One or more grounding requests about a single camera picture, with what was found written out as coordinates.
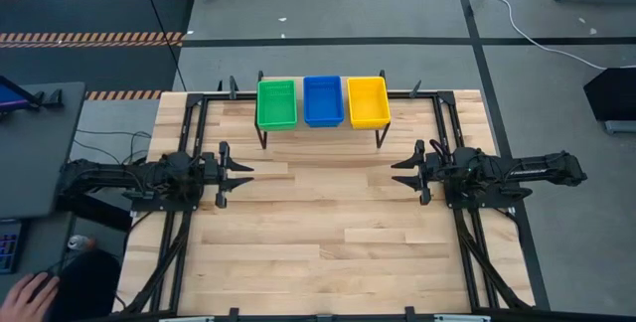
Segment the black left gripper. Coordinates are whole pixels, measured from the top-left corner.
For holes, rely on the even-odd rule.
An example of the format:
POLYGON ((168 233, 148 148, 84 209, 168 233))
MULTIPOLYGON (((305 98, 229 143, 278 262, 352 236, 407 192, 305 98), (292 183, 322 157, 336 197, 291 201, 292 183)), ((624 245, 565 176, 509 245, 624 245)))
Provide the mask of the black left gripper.
POLYGON ((221 141, 219 157, 215 161, 215 182, 218 186, 215 205, 225 208, 228 205, 226 193, 253 180, 253 177, 229 178, 228 170, 238 172, 251 172, 253 168, 241 165, 230 158, 230 145, 227 141, 221 141))

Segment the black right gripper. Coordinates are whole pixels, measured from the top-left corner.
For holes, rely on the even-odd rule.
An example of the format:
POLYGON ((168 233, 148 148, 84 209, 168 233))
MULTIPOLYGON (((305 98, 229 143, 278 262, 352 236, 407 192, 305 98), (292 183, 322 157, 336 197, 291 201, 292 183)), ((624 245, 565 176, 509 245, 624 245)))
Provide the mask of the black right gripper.
POLYGON ((426 153, 424 142, 417 140, 415 142, 415 152, 412 156, 404 161, 397 162, 392 165, 394 169, 412 169, 417 168, 416 176, 392 176, 392 179, 407 185, 415 191, 421 191, 419 202, 425 206, 431 201, 431 193, 428 188, 430 181, 436 181, 436 173, 438 171, 438 154, 426 153))

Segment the green plastic basket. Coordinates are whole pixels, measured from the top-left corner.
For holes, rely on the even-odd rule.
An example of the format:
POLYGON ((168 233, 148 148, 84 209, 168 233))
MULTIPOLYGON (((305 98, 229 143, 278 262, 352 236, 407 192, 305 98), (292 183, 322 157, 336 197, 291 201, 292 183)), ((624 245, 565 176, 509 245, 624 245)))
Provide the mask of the green plastic basket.
POLYGON ((257 86, 257 126, 265 131, 293 130, 297 121, 295 81, 260 81, 257 86))

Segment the yellow plastic basket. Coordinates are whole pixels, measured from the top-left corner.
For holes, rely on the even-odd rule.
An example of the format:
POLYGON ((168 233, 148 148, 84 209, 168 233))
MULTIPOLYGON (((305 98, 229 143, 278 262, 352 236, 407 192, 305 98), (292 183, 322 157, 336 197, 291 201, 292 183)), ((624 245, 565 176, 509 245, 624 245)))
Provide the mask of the yellow plastic basket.
POLYGON ((354 129, 382 129, 391 122, 383 77, 348 78, 347 94, 350 122, 354 129))

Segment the blue plastic basket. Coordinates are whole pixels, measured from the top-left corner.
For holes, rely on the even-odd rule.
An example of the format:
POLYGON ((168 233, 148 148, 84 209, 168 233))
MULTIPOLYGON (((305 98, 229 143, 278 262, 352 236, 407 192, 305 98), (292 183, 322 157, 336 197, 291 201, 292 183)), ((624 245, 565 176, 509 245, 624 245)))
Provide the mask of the blue plastic basket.
POLYGON ((339 76, 303 79, 304 120, 311 128, 337 127, 344 120, 342 82, 339 76))

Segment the person's forearm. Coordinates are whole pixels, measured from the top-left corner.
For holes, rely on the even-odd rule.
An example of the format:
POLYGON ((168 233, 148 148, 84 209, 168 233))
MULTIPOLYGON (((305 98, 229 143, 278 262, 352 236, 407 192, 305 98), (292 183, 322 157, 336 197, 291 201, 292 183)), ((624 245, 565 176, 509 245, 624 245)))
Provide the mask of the person's forearm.
POLYGON ((112 308, 119 260, 101 249, 82 252, 59 275, 58 293, 47 322, 74 322, 107 316, 112 308))

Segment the wooden shelf with black legs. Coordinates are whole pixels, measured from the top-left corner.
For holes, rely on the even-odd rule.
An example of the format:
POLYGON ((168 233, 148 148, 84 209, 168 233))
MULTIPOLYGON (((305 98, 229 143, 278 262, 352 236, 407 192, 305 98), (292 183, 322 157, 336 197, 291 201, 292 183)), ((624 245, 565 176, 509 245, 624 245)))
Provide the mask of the wooden shelf with black legs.
MULTIPOLYGON (((359 78, 359 77, 342 77, 339 76, 341 78, 341 82, 342 82, 342 92, 343 92, 343 102, 344 102, 344 120, 343 122, 338 125, 337 127, 322 127, 322 128, 311 128, 304 120, 304 105, 303 105, 303 79, 305 77, 313 77, 313 76, 304 76, 304 77, 270 77, 264 74, 264 72, 259 72, 258 76, 257 76, 257 85, 260 81, 283 81, 283 80, 292 80, 295 81, 296 83, 296 102, 297 102, 297 125, 293 130, 299 129, 299 128, 310 128, 310 129, 335 129, 335 128, 342 128, 342 127, 349 127, 351 129, 354 129, 351 125, 350 122, 350 112, 349 112, 349 100, 348 100, 348 94, 347 94, 347 79, 348 78, 359 78)), ((389 98, 389 104, 390 104, 390 95, 389 95, 389 90, 388 90, 388 85, 387 85, 387 78, 386 78, 386 74, 384 72, 380 72, 378 75, 376 76, 372 76, 372 77, 383 77, 386 81, 386 86, 387 86, 387 92, 388 92, 388 98, 389 98)), ((257 86, 256 86, 256 112, 257 112, 257 86)), ((391 122, 389 124, 387 124, 384 128, 382 129, 354 129, 354 130, 368 130, 368 131, 372 131, 375 133, 375 144, 378 148, 383 146, 385 137, 387 135, 387 132, 389 130, 389 127, 391 126, 392 123, 392 114, 391 114, 391 122)), ((256 113, 255 113, 255 118, 254 118, 254 125, 259 133, 259 140, 260 140, 260 144, 262 147, 266 147, 267 146, 267 134, 269 132, 274 132, 274 131, 265 131, 260 129, 257 126, 256 123, 256 113)))

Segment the silver drink can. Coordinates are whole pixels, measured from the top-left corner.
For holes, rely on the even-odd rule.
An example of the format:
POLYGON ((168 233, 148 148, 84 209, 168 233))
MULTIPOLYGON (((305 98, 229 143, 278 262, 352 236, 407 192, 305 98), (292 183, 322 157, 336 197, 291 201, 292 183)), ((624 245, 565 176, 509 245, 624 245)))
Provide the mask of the silver drink can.
POLYGON ((73 235, 67 242, 67 247, 74 251, 89 251, 94 249, 96 240, 87 236, 73 235))

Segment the grey desk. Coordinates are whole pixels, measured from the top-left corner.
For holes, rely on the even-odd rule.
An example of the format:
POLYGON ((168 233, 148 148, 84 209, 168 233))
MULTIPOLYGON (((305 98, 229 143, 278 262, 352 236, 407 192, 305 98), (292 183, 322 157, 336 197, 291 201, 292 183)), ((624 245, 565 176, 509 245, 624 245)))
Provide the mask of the grey desk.
POLYGON ((0 219, 38 218, 54 211, 86 92, 79 81, 24 89, 45 94, 58 89, 63 105, 14 111, 0 119, 0 219))

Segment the black cabinet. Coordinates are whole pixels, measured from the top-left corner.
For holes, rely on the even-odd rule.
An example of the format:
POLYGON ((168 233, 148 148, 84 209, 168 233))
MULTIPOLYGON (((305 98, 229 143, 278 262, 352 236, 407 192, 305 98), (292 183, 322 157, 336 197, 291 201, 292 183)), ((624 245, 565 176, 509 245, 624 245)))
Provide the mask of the black cabinet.
POLYGON ((636 68, 604 70, 583 90, 595 119, 609 134, 636 134, 636 68))

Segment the black hazard-striped mat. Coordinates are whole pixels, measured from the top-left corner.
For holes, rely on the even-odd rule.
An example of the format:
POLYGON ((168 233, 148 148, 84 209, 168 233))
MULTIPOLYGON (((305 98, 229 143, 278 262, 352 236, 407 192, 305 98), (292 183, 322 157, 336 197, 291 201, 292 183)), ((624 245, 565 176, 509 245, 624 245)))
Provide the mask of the black hazard-striped mat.
POLYGON ((157 99, 178 63, 194 0, 0 0, 0 76, 81 81, 89 100, 157 99))

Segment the blue-screen tablet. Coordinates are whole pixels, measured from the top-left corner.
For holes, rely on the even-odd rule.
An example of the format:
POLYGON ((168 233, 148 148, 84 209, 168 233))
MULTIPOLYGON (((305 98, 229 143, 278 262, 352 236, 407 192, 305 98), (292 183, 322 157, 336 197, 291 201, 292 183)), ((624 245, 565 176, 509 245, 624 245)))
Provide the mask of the blue-screen tablet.
POLYGON ((23 109, 57 108, 63 105, 63 96, 60 89, 55 89, 51 93, 44 93, 43 91, 30 93, 6 77, 0 76, 0 113, 23 109))

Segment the dark keyboard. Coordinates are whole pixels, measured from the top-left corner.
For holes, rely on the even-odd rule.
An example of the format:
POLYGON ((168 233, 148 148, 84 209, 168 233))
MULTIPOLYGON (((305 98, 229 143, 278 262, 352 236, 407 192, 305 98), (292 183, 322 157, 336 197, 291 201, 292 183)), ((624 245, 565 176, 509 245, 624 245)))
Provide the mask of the dark keyboard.
POLYGON ((0 274, 11 274, 18 264, 23 224, 19 220, 0 220, 0 274))

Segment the person's hand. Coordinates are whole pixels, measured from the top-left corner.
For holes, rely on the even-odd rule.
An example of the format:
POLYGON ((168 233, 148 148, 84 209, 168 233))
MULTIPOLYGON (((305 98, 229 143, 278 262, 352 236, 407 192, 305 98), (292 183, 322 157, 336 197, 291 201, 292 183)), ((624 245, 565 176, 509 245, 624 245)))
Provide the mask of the person's hand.
POLYGON ((0 322, 43 322, 58 293, 60 280, 55 276, 37 293, 45 274, 30 273, 14 284, 0 306, 0 322))

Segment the black aluminium table frame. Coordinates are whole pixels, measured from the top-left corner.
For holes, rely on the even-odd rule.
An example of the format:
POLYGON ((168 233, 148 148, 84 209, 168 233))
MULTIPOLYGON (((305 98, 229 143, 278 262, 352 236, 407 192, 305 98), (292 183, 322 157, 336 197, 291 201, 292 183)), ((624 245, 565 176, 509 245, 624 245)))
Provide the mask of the black aluminium table frame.
POLYGON ((161 96, 149 156, 179 146, 214 151, 227 142, 244 184, 225 208, 207 188, 196 211, 156 212, 131 233, 117 288, 130 306, 157 266, 164 234, 188 231, 185 254, 157 290, 161 307, 180 316, 276 321, 419 320, 470 309, 455 219, 439 184, 421 205, 398 181, 397 162, 417 140, 463 143, 493 153, 477 90, 390 96, 392 122, 377 142, 348 123, 274 131, 260 142, 251 92, 209 92, 189 107, 184 92, 161 96))

